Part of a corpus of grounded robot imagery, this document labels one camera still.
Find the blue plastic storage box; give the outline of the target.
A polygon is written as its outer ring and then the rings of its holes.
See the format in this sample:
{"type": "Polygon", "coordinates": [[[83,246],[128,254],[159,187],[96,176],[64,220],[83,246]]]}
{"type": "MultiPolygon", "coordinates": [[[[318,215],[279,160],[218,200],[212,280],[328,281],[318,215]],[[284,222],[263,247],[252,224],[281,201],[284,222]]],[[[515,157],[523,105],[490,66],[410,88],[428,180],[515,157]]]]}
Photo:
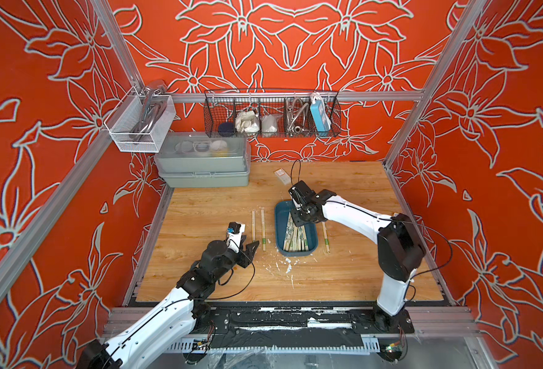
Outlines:
{"type": "Polygon", "coordinates": [[[318,236],[314,224],[297,226],[291,211],[292,201],[281,201],[274,208],[276,246],[286,257],[311,255],[317,249],[318,236]]]}

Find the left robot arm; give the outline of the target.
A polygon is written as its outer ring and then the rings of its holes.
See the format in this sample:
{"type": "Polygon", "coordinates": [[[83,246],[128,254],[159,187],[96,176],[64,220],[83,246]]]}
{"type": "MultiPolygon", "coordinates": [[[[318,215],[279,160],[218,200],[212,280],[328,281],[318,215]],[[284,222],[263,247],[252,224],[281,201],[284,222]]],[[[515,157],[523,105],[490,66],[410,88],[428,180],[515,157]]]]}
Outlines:
{"type": "Polygon", "coordinates": [[[166,348],[189,335],[199,321],[207,318],[206,301],[220,279],[237,265],[252,265],[259,244],[245,244],[244,237],[238,242],[210,242],[164,300],[119,335],[104,343],[95,339],[88,344],[76,367],[147,368],[166,348]]]}

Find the chopstick pair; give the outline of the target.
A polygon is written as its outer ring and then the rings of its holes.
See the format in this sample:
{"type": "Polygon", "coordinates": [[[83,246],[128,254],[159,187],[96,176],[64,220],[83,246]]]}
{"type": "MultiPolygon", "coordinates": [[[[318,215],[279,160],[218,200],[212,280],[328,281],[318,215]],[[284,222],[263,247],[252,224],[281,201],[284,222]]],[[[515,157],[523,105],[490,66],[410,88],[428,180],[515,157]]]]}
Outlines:
{"type": "Polygon", "coordinates": [[[326,226],[326,222],[322,222],[322,230],[323,230],[323,237],[325,241],[325,252],[327,254],[331,253],[331,246],[330,246],[330,240],[328,238],[328,229],[326,226]]]}
{"type": "Polygon", "coordinates": [[[261,208],[261,222],[262,222],[262,247],[263,251],[266,252],[267,249],[267,238],[266,238],[266,224],[265,224],[265,209],[261,208]]]}
{"type": "Polygon", "coordinates": [[[256,211],[251,211],[251,241],[257,241],[257,233],[256,233],[256,211]]]}

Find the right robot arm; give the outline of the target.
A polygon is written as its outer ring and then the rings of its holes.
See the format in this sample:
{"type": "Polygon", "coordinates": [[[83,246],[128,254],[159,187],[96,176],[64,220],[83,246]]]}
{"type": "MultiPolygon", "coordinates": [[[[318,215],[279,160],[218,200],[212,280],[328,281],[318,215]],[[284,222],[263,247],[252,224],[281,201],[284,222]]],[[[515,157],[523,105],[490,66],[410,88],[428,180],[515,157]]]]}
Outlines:
{"type": "Polygon", "coordinates": [[[377,245],[383,279],[376,305],[383,315],[398,315],[405,306],[411,279],[425,256],[425,247],[411,219],[404,214],[370,211],[327,189],[317,193],[304,181],[294,184],[288,193],[294,203],[291,215],[297,226],[334,221],[377,245]]]}

